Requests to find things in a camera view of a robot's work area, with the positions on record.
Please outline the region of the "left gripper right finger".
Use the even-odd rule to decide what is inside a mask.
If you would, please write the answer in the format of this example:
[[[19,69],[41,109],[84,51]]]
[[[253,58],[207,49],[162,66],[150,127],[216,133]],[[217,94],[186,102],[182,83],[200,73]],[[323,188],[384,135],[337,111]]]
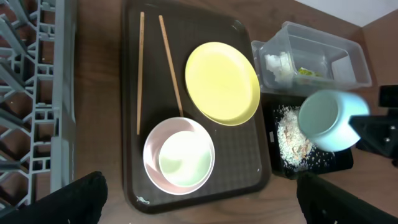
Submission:
[[[307,223],[397,224],[397,217],[310,173],[297,179],[297,198]]]

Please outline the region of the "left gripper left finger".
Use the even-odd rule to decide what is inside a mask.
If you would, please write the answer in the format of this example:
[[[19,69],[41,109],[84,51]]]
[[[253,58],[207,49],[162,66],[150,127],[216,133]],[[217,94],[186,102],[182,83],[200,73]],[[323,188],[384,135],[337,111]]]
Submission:
[[[94,171],[21,210],[1,217],[1,224],[97,224],[108,198],[104,175]]]

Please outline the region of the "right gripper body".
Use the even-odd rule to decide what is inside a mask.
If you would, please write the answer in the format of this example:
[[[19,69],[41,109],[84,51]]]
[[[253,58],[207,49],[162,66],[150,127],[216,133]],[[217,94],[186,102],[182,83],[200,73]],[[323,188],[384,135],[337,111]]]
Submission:
[[[356,148],[392,160],[397,166],[397,85],[379,87],[379,106],[386,115],[352,116],[349,125],[360,136]]]

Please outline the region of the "light blue bowl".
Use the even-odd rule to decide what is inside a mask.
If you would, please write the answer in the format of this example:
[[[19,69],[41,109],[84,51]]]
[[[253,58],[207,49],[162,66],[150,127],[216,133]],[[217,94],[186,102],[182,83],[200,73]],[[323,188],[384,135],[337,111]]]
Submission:
[[[361,139],[349,124],[350,119],[369,114],[368,104],[357,94],[320,90],[301,105],[298,127],[317,148],[338,152],[350,148]]]

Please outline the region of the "yellow green wrapper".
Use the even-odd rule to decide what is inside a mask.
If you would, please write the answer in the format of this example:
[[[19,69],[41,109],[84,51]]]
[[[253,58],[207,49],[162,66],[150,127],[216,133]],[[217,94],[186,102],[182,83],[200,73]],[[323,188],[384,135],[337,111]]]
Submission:
[[[298,72],[301,75],[306,75],[306,76],[310,76],[310,77],[320,77],[320,78],[323,77],[323,75],[321,73],[307,70],[306,68],[303,68],[303,67],[298,69]]]

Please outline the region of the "white cup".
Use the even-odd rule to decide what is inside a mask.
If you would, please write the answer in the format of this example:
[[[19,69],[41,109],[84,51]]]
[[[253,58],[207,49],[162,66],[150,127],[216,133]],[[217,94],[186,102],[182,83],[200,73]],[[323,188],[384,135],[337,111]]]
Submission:
[[[193,187],[209,176],[213,159],[213,143],[207,134],[180,131],[163,143],[159,167],[171,184]]]

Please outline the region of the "white napkin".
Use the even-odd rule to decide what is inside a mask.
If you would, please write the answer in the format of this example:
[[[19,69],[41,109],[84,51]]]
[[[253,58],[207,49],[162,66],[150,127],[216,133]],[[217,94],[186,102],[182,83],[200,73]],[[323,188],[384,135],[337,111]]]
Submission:
[[[265,55],[266,68],[275,76],[275,81],[280,84],[289,85],[293,80],[294,70],[291,56],[288,52],[280,55]]]

